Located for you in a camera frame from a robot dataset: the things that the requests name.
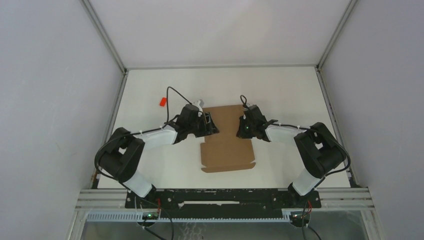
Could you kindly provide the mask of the brown cardboard box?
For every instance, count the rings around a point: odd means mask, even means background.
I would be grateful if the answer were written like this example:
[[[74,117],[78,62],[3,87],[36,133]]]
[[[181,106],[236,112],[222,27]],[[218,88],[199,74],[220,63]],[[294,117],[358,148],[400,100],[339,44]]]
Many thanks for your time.
[[[204,137],[200,144],[201,170],[205,173],[248,170],[255,167],[252,141],[237,137],[242,105],[208,107],[219,133]]]

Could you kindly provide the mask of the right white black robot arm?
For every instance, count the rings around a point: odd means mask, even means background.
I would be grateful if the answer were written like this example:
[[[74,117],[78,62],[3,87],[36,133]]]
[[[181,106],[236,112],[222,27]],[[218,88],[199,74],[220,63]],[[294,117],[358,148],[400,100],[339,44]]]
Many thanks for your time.
[[[244,104],[236,136],[240,139],[256,138],[268,143],[292,144],[300,154],[303,170],[289,185],[289,203],[302,208],[312,192],[328,175],[348,158],[327,126],[316,122],[310,127],[283,124],[267,120],[255,104]]]

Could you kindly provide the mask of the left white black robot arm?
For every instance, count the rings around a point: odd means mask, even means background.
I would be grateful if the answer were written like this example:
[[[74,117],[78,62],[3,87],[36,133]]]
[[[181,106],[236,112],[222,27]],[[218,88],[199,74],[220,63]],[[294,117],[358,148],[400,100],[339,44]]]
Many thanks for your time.
[[[209,112],[200,106],[186,104],[180,114],[159,128],[139,132],[117,128],[96,153],[94,166],[98,173],[136,194],[138,204],[149,209],[155,205],[157,196],[152,192],[155,186],[138,171],[143,151],[178,144],[188,135],[201,138],[219,132]]]

